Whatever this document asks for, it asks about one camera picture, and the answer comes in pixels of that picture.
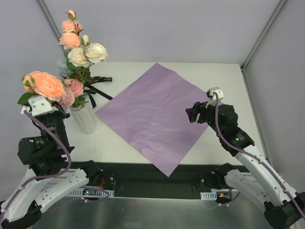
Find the pink artificial flower stem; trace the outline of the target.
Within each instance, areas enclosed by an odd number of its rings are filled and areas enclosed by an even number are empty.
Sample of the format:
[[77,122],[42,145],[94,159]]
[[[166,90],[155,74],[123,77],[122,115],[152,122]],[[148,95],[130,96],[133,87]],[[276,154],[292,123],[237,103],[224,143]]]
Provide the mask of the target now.
[[64,94],[61,96],[59,105],[66,109],[81,110],[88,101],[84,97],[84,85],[77,79],[67,78],[63,81]]

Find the orange artificial flower stem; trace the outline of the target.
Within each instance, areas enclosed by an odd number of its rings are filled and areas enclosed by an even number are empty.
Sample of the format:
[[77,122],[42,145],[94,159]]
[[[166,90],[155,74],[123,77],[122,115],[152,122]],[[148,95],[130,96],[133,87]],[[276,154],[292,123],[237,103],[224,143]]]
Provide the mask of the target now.
[[64,94],[62,82],[54,75],[34,71],[21,79],[26,92],[19,98],[17,104],[25,105],[34,95],[41,95],[50,101],[58,102]]

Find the purple tissue paper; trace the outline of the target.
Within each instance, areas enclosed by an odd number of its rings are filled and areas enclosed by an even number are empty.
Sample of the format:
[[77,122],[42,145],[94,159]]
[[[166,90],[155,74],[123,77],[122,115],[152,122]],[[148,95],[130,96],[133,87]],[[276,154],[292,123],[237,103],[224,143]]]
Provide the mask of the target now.
[[190,123],[186,108],[207,100],[221,66],[206,63],[109,62],[113,99],[97,111],[98,159],[152,163],[165,175],[180,164],[220,164],[225,153],[214,131]]

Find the black ribbon gold lettering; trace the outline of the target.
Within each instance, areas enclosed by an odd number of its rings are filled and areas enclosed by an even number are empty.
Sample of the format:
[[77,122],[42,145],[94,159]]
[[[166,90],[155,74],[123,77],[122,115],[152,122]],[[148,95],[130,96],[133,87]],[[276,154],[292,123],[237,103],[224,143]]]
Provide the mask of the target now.
[[112,77],[95,76],[84,84],[84,87],[87,88],[84,90],[84,92],[88,95],[93,108],[96,107],[96,102],[93,97],[94,94],[98,94],[109,101],[113,99],[112,96],[108,95],[107,93],[101,91],[100,89],[94,86],[94,84],[97,83],[107,83],[107,82],[112,82]]

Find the blue artificial flower stem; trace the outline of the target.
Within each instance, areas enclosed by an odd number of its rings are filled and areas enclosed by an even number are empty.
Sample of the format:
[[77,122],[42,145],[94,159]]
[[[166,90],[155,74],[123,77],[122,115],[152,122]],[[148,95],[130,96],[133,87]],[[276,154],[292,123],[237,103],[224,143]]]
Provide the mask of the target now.
[[60,76],[67,77],[70,74],[70,70],[67,67],[66,61],[62,59],[57,60],[57,67]]

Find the white pink flower stem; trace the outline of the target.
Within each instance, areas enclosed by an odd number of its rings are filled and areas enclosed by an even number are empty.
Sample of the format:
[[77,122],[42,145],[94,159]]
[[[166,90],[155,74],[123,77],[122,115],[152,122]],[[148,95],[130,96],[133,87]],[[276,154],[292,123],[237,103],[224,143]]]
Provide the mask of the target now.
[[100,43],[91,43],[88,35],[81,37],[80,47],[73,48],[67,55],[67,67],[75,74],[74,78],[91,79],[90,67],[108,58],[106,48]]

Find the peach artificial flower stem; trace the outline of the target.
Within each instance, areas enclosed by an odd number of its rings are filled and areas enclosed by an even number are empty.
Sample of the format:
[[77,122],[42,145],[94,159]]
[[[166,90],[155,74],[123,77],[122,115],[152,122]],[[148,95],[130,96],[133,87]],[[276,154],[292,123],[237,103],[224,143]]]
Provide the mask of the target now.
[[81,45],[79,35],[83,31],[83,26],[76,21],[76,12],[69,10],[67,15],[68,19],[61,23],[63,34],[59,39],[59,45],[61,45],[64,50],[78,48]]

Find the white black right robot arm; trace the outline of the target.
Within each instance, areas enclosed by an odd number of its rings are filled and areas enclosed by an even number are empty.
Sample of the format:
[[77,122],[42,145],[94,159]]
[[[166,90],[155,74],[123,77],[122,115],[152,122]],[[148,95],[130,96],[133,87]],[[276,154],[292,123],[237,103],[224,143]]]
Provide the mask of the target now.
[[236,189],[264,212],[265,219],[274,229],[291,229],[305,217],[304,192],[297,192],[270,166],[251,137],[238,127],[238,115],[232,105],[216,107],[196,102],[185,111],[191,123],[208,124],[222,147],[255,179],[249,180],[233,165],[225,163],[205,178],[207,186]]

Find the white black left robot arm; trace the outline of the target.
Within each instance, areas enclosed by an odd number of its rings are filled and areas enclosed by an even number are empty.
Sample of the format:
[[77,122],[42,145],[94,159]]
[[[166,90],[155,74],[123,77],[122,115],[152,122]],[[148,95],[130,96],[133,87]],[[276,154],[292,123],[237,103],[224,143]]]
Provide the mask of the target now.
[[18,157],[28,165],[26,174],[14,193],[1,202],[1,226],[4,229],[27,229],[37,223],[50,207],[71,191],[85,185],[95,186],[102,172],[94,161],[84,162],[72,175],[49,189],[45,186],[71,167],[70,146],[64,120],[70,117],[59,105],[53,111],[35,115],[32,123],[40,129],[40,136],[23,138],[19,142]]

